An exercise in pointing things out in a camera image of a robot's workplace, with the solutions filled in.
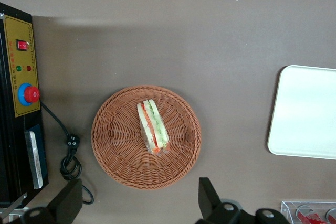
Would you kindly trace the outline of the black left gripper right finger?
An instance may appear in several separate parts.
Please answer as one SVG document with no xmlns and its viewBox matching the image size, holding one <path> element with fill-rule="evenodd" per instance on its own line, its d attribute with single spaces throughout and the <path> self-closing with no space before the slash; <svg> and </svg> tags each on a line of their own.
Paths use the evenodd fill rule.
<svg viewBox="0 0 336 224">
<path fill-rule="evenodd" d="M 240 209 L 232 201 L 221 201 L 211 181 L 201 177 L 198 181 L 198 205 L 202 218 L 197 223 L 287 223 L 277 210 L 260 208 L 254 215 Z"/>
</svg>

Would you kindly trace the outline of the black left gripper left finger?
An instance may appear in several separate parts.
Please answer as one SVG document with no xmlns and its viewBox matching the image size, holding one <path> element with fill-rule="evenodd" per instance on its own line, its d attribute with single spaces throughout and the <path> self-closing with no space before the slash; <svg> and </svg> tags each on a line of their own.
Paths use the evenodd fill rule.
<svg viewBox="0 0 336 224">
<path fill-rule="evenodd" d="M 82 205 L 82 181 L 73 179 L 46 207 L 27 211 L 22 223 L 73 223 Z"/>
</svg>

